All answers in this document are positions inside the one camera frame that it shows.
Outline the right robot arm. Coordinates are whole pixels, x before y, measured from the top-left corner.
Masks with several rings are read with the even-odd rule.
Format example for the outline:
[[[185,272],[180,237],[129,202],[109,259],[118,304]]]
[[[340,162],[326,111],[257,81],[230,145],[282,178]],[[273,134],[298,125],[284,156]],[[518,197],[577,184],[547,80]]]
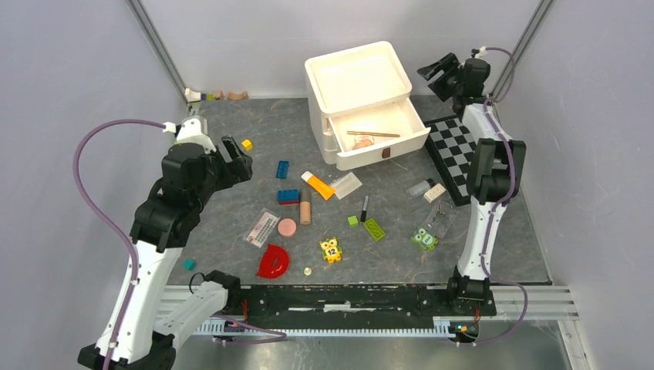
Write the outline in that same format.
[[[494,111],[494,97],[484,92],[491,66],[475,49],[460,62],[452,52],[418,69],[430,90],[452,103],[452,115],[426,121],[425,146],[457,206],[470,205],[464,251],[449,279],[445,302],[464,315],[491,298],[491,255],[499,223],[518,191],[526,144],[513,139]]]

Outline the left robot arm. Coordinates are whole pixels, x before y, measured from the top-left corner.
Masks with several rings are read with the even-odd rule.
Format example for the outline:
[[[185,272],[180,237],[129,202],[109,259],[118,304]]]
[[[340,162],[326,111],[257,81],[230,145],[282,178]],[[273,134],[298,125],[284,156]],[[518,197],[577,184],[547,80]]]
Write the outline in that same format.
[[[174,265],[213,194],[251,179],[252,160],[231,136],[225,160],[205,135],[174,144],[162,177],[137,208],[130,233],[120,237],[129,258],[119,297],[96,343],[79,351],[90,369],[170,369],[178,350],[213,314],[242,304],[238,277],[212,271],[165,319],[155,317]]]

